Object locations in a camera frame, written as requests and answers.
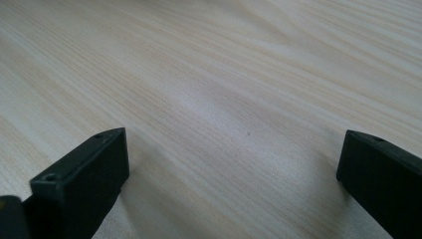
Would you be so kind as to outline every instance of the wooden table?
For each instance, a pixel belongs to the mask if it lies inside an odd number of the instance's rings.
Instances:
[[[95,238],[388,238],[348,128],[422,155],[418,0],[0,2],[0,194],[89,136],[131,176]]]

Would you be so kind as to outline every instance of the wooden surface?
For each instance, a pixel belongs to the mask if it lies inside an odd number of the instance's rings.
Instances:
[[[418,0],[0,2],[0,194],[126,127],[95,238],[388,238],[335,180],[344,133],[422,156]]]

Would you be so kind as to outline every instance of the black object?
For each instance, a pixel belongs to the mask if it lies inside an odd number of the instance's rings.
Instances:
[[[34,177],[25,202],[0,197],[0,239],[92,238],[128,177],[124,128],[98,133]]]
[[[348,130],[336,177],[393,238],[422,238],[421,158]]]

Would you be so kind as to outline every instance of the screw hole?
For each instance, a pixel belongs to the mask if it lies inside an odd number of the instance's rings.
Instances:
[[[46,181],[56,181],[57,178],[58,178],[57,175],[54,173],[47,174],[43,177],[43,179]]]
[[[374,137],[373,138],[375,141],[379,141],[379,142],[383,142],[385,141],[384,139],[380,138],[380,137]]]

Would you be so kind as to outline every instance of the black plastic part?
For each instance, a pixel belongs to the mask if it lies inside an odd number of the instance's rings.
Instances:
[[[33,195],[22,205],[31,238],[92,238],[128,177],[124,128],[92,136],[30,181]]]
[[[422,238],[421,158],[348,130],[336,177],[393,238]]]
[[[30,239],[28,226],[17,196],[0,197],[0,238]]]

